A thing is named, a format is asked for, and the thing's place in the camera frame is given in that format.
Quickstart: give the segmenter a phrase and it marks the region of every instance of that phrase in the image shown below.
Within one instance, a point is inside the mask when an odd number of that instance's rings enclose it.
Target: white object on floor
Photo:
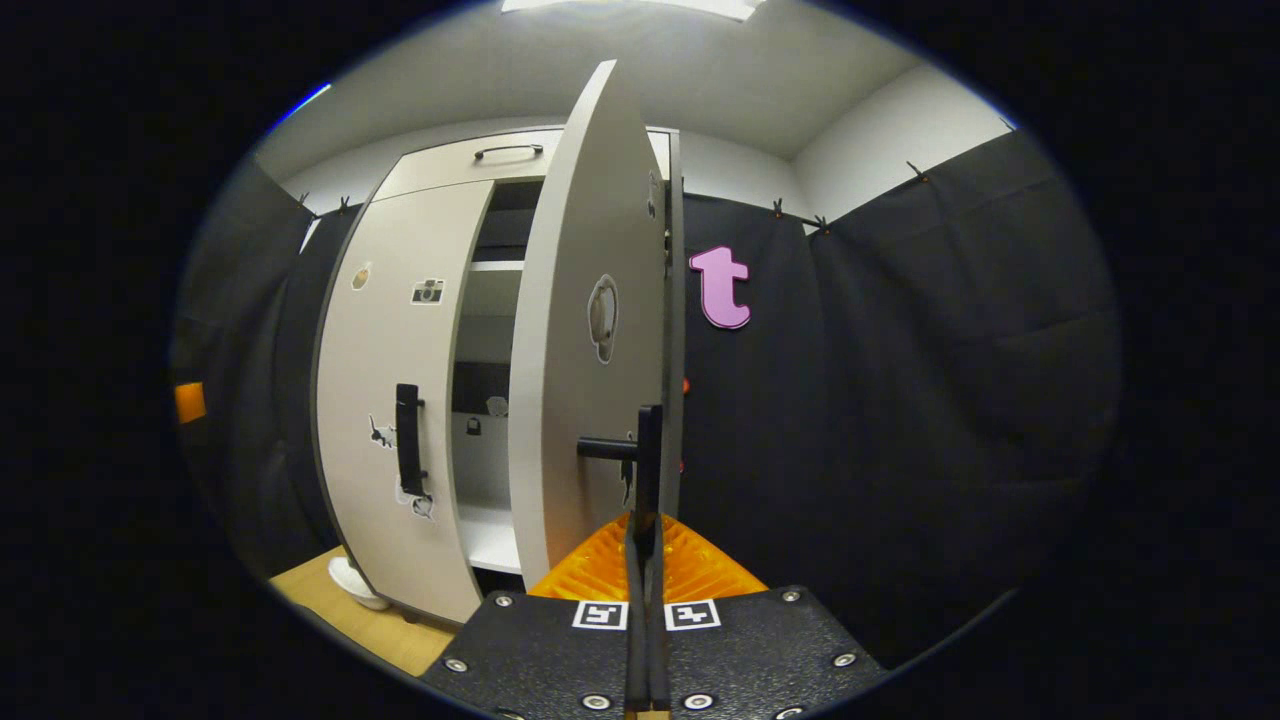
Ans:
[[[365,579],[351,566],[351,561],[346,556],[329,560],[329,577],[333,578],[334,583],[338,583],[339,588],[347,591],[347,594],[370,610],[387,610],[392,605],[369,589]]]

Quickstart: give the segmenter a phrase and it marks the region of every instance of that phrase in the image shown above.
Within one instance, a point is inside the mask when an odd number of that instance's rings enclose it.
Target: drawer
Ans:
[[[522,181],[545,177],[562,132],[549,129],[494,135],[410,152],[401,158],[396,168],[387,176],[387,179],[378,188],[378,193],[374,195],[374,200],[387,200],[407,192],[460,182]],[[671,136],[666,132],[649,132],[649,142],[658,159],[662,179],[669,181]],[[513,145],[541,145],[543,151],[534,152],[529,147],[509,147],[485,152],[481,159],[475,156],[476,151],[480,150]]]

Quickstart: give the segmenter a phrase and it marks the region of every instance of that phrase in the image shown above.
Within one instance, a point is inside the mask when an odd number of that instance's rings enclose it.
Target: bolt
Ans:
[[[710,707],[713,702],[716,701],[712,700],[712,696],[698,693],[685,698],[685,707],[689,710],[705,710]]]

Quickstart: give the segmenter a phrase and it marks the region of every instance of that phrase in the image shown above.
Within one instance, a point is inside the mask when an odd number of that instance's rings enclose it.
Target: white wall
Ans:
[[[835,220],[922,172],[1010,132],[997,110],[932,65],[881,87],[795,161],[813,210]]]
[[[813,218],[809,200],[791,163],[745,145],[687,131],[680,133],[680,159],[685,167],[685,192],[724,197]]]
[[[279,178],[262,169],[293,197],[310,193],[306,206],[316,214],[337,210],[343,196],[349,204],[364,202],[396,160],[404,152],[530,126],[563,124],[566,118],[500,118],[440,126],[371,142],[324,160],[291,178]],[[759,150],[681,131],[681,160],[685,191],[773,208],[782,197],[782,209],[792,215],[812,218],[809,202],[800,190],[796,173],[786,160]]]

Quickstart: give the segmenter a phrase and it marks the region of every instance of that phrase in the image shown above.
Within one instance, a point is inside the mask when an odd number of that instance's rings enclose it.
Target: black fabric backdrop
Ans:
[[[342,243],[356,222],[360,208],[351,205],[320,215],[320,223],[294,260],[285,283],[284,305],[275,334],[271,383],[287,464],[278,484],[288,487],[301,503],[310,529],[310,542],[306,546],[310,555],[298,560],[297,556],[302,552],[300,550],[282,560],[287,562],[284,568],[292,568],[338,544],[338,533],[329,520],[316,470],[311,436],[311,382],[325,292],[339,260]]]
[[[748,264],[751,320],[713,327],[689,273],[681,519],[764,583],[809,585],[887,665],[1047,557],[1120,387],[1101,245],[1032,141],[925,176],[809,240],[685,205],[689,254]]]
[[[285,281],[312,218],[256,164],[238,168],[187,260],[170,343],[174,382],[204,383],[206,416],[179,428],[192,474],[237,552],[266,575],[332,547],[289,480],[270,389]]]

